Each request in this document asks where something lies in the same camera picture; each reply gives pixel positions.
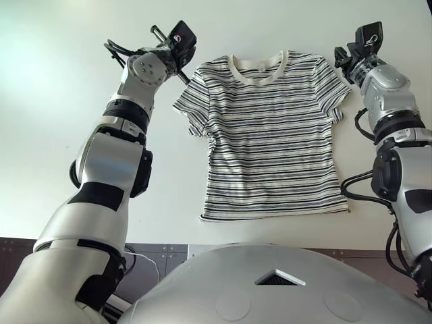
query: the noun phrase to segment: shirt neckline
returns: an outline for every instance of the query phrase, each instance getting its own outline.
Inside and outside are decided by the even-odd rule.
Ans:
[[[234,55],[228,55],[228,67],[238,81],[250,85],[250,86],[264,86],[266,84],[272,83],[276,80],[282,72],[285,70],[286,64],[288,62],[289,53],[287,51],[281,50],[278,54],[261,60],[245,60],[238,59]],[[275,66],[278,62],[281,62],[278,69],[272,75],[263,79],[252,79],[243,76],[238,69],[259,69],[259,68],[270,68]]]

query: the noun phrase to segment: t-shirt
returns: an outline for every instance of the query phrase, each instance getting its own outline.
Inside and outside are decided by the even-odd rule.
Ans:
[[[331,126],[350,89],[325,58],[280,51],[233,55],[196,69],[174,108],[189,133],[209,138],[204,220],[346,211],[333,164]]]

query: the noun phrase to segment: vent grille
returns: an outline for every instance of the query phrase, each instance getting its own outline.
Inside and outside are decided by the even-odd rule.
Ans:
[[[281,277],[280,275],[273,273],[268,277],[260,280],[256,283],[259,286],[297,286],[296,283]]]

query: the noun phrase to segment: robotic arm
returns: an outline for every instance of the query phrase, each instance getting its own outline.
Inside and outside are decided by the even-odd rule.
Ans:
[[[52,216],[2,295],[0,323],[106,323],[98,312],[124,275],[129,198],[149,183],[154,95],[190,61],[195,43],[179,22],[154,49],[105,44],[124,68],[120,85],[72,163],[78,192]]]
[[[360,87],[365,109],[356,116],[356,127],[373,140],[377,157],[372,178],[373,192],[379,199],[365,198],[346,190],[348,198],[371,200],[386,205],[396,222],[389,238],[397,232],[396,245],[405,269],[398,271],[412,277],[418,286],[416,295],[432,302],[432,132],[425,128],[414,95],[408,90],[407,77],[378,58],[383,41],[381,22],[360,27],[355,43],[349,43],[351,56],[335,48],[335,66],[344,77]],[[373,134],[362,130],[358,119],[367,111]],[[365,173],[358,177],[365,179]],[[408,262],[400,250],[403,241]]]

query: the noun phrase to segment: white table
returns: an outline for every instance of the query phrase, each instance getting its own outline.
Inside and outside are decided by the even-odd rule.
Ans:
[[[411,79],[423,120],[432,126],[432,25],[424,0],[2,1],[0,236],[36,238],[74,193],[69,165],[121,75],[103,47],[106,38],[131,49],[153,46],[150,26],[168,33],[180,19],[198,37],[184,70],[189,76],[198,64],[230,53],[251,59],[292,49],[320,53],[333,64],[334,47],[354,41],[359,26],[381,20],[380,56]],[[189,136],[186,118],[171,108],[183,89],[180,80],[169,80],[156,97],[148,131],[153,174],[148,191],[130,203],[129,242],[384,247],[392,216],[368,202],[350,201],[351,213],[200,222],[207,141]],[[346,178],[372,168],[374,148],[354,128],[362,109],[358,90],[342,109],[346,119],[334,128],[334,152]],[[356,188],[371,193],[368,183]]]

